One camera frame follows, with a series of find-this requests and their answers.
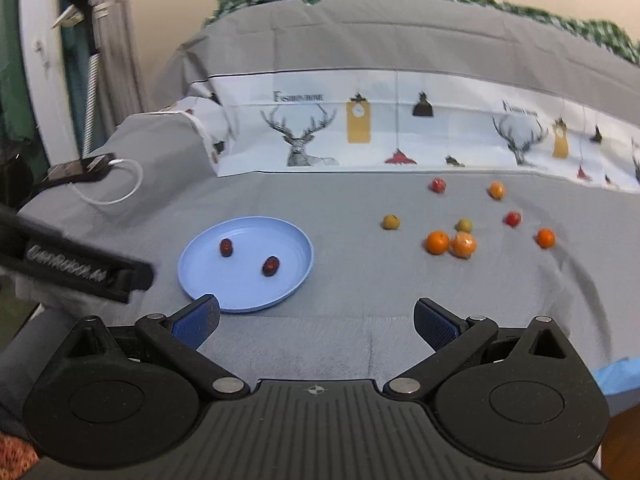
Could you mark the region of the dark red jujube left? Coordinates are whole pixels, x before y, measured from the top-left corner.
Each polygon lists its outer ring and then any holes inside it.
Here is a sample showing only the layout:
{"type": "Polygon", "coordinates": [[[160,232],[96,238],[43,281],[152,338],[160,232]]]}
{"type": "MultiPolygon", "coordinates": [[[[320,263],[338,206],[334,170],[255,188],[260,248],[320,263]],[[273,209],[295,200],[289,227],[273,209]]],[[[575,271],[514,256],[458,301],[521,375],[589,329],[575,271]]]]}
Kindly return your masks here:
{"type": "Polygon", "coordinates": [[[230,240],[230,238],[224,238],[221,240],[219,243],[219,251],[224,258],[231,257],[233,254],[232,240],[230,240]]]}

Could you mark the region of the grey sofa cover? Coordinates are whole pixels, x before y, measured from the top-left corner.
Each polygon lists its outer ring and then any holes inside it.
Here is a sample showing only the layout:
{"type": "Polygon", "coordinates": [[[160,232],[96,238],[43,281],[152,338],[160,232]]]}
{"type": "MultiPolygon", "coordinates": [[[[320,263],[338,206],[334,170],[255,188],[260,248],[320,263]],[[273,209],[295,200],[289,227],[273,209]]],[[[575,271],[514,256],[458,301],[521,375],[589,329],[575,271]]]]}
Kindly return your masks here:
{"type": "Polygon", "coordinates": [[[73,324],[96,315],[128,325],[191,299],[177,266],[183,249],[241,217],[291,222],[314,245],[314,266],[280,304],[224,313],[205,353],[247,382],[259,378],[373,378],[419,362],[414,303],[432,298],[459,316],[525,326],[547,315],[590,370],[639,357],[639,189],[487,170],[254,171],[222,176],[194,121],[173,110],[191,84],[215,76],[305,70],[396,70],[474,78],[569,99],[639,128],[639,70],[551,26],[440,0],[288,0],[236,11],[172,55],[156,109],[125,119],[105,143],[119,158],[103,180],[43,191],[23,217],[81,244],[151,263],[154,281],[127,302],[19,275],[17,296],[43,312],[21,338],[42,370],[73,324]],[[442,194],[433,179],[446,182],[442,194]],[[488,194],[506,187],[503,200],[488,194]],[[518,211],[522,222],[503,219],[518,211]],[[384,230],[386,214],[401,221],[384,230]],[[469,259],[429,254],[427,235],[467,218],[469,259]],[[555,232],[542,249],[541,228],[555,232]]]}

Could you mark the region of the grey curtain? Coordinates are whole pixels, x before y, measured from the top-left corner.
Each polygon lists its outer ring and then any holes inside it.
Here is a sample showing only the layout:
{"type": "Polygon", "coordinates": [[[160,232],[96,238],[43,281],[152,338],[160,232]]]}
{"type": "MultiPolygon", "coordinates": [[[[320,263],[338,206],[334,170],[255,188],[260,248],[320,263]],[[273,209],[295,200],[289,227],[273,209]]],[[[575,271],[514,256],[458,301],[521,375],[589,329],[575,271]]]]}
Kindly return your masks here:
{"type": "Polygon", "coordinates": [[[131,0],[96,0],[96,3],[107,3],[96,18],[101,55],[94,143],[102,144],[128,116],[148,110],[149,99],[134,39],[131,0]]]}

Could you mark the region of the black smartphone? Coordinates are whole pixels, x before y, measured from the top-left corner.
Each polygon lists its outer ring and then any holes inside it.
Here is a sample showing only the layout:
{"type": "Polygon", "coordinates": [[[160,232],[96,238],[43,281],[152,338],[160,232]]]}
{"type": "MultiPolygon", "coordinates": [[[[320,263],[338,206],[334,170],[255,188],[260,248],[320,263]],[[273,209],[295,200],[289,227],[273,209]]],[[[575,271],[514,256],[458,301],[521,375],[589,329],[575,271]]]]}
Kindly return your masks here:
{"type": "Polygon", "coordinates": [[[41,184],[50,188],[69,183],[102,180],[111,171],[111,162],[114,159],[113,153],[106,153],[51,166],[41,184]]]}

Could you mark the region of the netted orange mandarin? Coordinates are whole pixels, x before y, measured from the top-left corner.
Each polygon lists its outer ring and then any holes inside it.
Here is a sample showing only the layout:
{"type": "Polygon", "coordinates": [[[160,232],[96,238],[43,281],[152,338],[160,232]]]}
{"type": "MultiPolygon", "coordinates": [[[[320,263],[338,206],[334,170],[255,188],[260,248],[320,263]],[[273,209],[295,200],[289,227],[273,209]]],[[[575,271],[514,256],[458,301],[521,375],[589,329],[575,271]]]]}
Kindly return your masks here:
{"type": "Polygon", "coordinates": [[[469,259],[474,255],[477,248],[477,241],[471,233],[459,231],[450,240],[450,254],[461,259],[469,259]]]}

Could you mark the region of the deer print white cloth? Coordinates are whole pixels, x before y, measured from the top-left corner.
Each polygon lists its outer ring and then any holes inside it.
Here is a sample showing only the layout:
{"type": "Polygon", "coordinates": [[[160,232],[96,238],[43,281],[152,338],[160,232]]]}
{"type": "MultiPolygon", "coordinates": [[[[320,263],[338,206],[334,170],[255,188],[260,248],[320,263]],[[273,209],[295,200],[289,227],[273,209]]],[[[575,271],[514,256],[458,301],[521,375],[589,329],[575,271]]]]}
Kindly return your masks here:
{"type": "Polygon", "coordinates": [[[639,188],[635,122],[474,78],[396,70],[215,76],[170,106],[206,136],[222,176],[487,170],[639,188]]]}

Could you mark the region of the smooth orange mandarin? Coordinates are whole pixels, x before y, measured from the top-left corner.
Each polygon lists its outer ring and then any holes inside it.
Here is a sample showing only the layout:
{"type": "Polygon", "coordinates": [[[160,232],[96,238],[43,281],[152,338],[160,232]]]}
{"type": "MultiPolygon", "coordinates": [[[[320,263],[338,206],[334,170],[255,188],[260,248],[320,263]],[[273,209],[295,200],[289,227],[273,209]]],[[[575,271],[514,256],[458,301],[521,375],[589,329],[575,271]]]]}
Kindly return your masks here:
{"type": "Polygon", "coordinates": [[[448,252],[450,237],[445,231],[433,231],[423,242],[424,249],[431,255],[440,256],[448,252]]]}

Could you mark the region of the red cherry tomato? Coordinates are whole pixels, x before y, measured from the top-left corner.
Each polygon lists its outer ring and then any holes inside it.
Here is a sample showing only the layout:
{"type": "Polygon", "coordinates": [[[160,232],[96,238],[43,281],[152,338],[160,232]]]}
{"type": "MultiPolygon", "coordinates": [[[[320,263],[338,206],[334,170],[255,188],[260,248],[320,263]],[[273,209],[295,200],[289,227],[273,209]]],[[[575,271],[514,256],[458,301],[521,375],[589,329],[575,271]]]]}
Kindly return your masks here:
{"type": "Polygon", "coordinates": [[[511,228],[516,228],[522,222],[522,215],[515,210],[509,211],[504,217],[503,222],[511,228]]]}
{"type": "Polygon", "coordinates": [[[430,184],[430,190],[437,194],[442,194],[446,191],[446,182],[441,178],[435,178],[430,184]]]}

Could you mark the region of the small orange kumquat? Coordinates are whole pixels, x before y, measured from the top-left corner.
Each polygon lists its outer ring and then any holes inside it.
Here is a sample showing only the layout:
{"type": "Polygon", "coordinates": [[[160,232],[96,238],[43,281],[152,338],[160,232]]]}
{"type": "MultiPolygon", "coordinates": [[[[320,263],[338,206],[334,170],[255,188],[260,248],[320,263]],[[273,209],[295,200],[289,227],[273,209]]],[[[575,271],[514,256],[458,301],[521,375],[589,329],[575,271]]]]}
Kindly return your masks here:
{"type": "Polygon", "coordinates": [[[488,194],[493,200],[503,200],[506,196],[506,187],[502,182],[491,182],[488,188],[488,194]]]}

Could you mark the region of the light blue plate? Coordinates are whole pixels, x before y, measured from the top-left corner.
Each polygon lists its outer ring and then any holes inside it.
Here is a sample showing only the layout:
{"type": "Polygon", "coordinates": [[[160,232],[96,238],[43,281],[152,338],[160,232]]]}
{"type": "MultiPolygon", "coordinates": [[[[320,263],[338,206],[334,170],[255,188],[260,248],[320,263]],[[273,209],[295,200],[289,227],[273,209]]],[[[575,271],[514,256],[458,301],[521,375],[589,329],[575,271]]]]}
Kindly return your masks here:
{"type": "Polygon", "coordinates": [[[183,249],[177,275],[192,299],[214,295],[224,313],[257,312],[292,296],[314,266],[314,245],[293,223],[271,217],[241,217],[211,226],[183,249]],[[233,254],[224,258],[219,243],[230,238],[233,254]],[[273,276],[262,274],[270,256],[280,260],[273,276]]]}

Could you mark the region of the yellow-green fruit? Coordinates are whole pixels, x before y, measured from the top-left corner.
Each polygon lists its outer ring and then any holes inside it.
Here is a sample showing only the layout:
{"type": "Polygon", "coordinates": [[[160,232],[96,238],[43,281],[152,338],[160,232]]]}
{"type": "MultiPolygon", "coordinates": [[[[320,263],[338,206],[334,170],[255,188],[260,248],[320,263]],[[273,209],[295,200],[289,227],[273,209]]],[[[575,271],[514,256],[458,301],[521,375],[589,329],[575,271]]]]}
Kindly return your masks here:
{"type": "Polygon", "coordinates": [[[473,232],[473,223],[471,220],[467,218],[462,218],[456,223],[454,228],[458,232],[465,232],[465,233],[471,234],[473,232]]]}
{"type": "Polygon", "coordinates": [[[398,230],[401,226],[400,219],[394,214],[386,214],[381,222],[384,230],[398,230]]]}

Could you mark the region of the dark red jujube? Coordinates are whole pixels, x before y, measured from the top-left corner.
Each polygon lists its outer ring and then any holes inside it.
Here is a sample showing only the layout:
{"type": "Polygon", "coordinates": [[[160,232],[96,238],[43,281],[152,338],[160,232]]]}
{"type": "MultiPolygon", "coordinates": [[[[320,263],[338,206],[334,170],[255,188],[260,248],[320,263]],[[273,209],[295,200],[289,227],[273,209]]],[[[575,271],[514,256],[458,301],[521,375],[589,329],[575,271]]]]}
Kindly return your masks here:
{"type": "Polygon", "coordinates": [[[270,278],[270,276],[273,276],[278,272],[279,268],[280,268],[279,258],[276,256],[270,256],[265,260],[264,264],[262,265],[262,274],[270,278]]]}
{"type": "Polygon", "coordinates": [[[230,238],[224,238],[221,240],[219,243],[219,251],[224,258],[231,257],[233,254],[232,240],[230,240],[230,238]]]}

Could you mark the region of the dark red jujube right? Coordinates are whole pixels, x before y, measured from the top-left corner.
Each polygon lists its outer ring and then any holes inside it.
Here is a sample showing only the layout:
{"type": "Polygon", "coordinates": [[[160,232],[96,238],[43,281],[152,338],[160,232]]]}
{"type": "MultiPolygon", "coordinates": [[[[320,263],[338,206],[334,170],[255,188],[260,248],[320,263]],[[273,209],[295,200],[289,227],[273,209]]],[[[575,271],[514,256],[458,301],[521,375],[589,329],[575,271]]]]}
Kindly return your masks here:
{"type": "Polygon", "coordinates": [[[270,278],[270,276],[273,276],[278,272],[279,268],[280,268],[279,258],[276,256],[270,256],[265,260],[264,264],[262,265],[262,274],[270,278]]]}

